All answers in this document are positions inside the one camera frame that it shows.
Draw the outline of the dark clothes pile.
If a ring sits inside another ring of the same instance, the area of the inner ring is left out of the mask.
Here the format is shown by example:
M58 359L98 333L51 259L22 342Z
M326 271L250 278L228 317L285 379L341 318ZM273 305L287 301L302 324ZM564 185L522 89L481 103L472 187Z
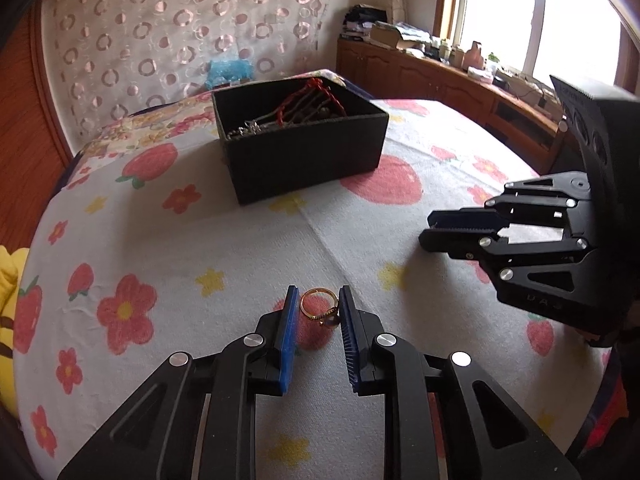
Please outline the dark clothes pile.
M346 40L364 41L370 36L373 25L387 22L387 12L376 6L355 4L345 13L340 37Z

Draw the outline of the floral beige blanket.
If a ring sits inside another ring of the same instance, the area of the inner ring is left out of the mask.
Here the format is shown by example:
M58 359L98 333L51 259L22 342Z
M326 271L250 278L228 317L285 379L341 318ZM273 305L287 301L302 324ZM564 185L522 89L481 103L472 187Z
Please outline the floral beige blanket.
M213 93L203 91L112 122L80 150L79 161L89 165L96 160L111 160L194 130L203 130L217 139Z

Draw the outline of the cardboard box on cabinet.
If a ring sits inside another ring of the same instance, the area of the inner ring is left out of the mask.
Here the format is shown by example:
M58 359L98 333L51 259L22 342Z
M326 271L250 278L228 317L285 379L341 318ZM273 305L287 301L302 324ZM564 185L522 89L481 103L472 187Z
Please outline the cardboard box on cabinet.
M405 22L375 22L369 32L369 42L396 50L421 49L424 44L431 43L431 35Z

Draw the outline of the black square jewelry box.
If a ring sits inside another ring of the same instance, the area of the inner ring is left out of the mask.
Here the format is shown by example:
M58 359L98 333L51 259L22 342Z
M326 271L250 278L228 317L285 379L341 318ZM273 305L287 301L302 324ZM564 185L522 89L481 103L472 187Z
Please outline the black square jewelry box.
M378 168L390 115L323 76L214 91L216 126L241 205ZM248 120L276 122L239 140L226 133Z

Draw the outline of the window with white frame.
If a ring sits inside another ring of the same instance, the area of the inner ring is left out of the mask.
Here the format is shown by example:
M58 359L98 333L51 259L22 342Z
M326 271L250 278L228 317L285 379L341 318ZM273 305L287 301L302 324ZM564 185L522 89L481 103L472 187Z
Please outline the window with white frame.
M436 0L433 32L548 86L554 76L639 90L639 22L624 0Z

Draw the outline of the pink bottle on sill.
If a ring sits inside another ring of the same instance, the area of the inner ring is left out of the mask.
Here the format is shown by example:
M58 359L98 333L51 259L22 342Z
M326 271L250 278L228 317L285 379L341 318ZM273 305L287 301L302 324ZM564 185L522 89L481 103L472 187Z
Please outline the pink bottle on sill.
M464 54L462 70L475 68L476 70L484 70L485 59L482 55L482 44L479 41L473 41L472 46Z

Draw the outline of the rhinestone hair comb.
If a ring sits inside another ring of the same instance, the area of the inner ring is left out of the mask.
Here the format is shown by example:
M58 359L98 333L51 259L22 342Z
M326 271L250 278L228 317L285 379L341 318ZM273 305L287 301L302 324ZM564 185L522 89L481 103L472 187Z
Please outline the rhinestone hair comb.
M226 137L228 140L233 141L247 138L248 136L257 136L258 134L271 131L276 125L276 122L256 122L256 120L248 120L238 128L228 131Z

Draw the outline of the pink circle sheer curtain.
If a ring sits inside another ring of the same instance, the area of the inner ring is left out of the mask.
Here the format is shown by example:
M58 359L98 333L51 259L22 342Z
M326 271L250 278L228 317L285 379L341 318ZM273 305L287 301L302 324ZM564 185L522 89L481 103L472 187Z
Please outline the pink circle sheer curtain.
M73 150L131 114L193 96L212 67L254 79L314 64L329 0L43 0L44 60Z

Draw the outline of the wooden sideboard cabinet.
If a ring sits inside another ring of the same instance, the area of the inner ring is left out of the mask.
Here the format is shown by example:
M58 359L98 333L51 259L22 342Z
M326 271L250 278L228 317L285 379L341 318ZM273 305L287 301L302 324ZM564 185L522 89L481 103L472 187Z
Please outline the wooden sideboard cabinet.
M542 174L579 169L575 142L556 122L494 84L430 58L337 40L336 71L378 99L441 102L485 128Z

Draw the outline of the yellow plush toy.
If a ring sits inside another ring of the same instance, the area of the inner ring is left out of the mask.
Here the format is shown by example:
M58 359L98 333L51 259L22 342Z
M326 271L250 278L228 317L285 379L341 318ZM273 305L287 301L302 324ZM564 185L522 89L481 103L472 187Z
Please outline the yellow plush toy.
M18 417L13 366L14 318L28 252L28 248L9 252L1 246L1 404L13 418Z

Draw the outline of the white power strip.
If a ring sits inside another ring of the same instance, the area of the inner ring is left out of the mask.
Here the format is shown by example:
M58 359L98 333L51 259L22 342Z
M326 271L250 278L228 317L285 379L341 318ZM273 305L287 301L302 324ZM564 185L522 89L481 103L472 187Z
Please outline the white power strip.
M519 73L497 70L495 78L506 82L506 91L542 114L558 122L564 115L562 105L555 93L535 81L529 81Z

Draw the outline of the strawberry flower white bedsheet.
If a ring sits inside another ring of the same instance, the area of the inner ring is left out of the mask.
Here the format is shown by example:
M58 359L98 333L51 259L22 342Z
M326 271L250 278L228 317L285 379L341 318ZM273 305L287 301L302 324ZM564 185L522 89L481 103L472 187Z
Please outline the strawberry flower white bedsheet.
M566 450L600 386L603 352L499 304L475 262L421 249L434 209L480 205L534 170L434 101L387 101L373 174L240 206L203 130L80 164L39 222L22 279L18 412L55 478L172 352L206 356L281 307L288 286L348 285L423 352L464 351Z

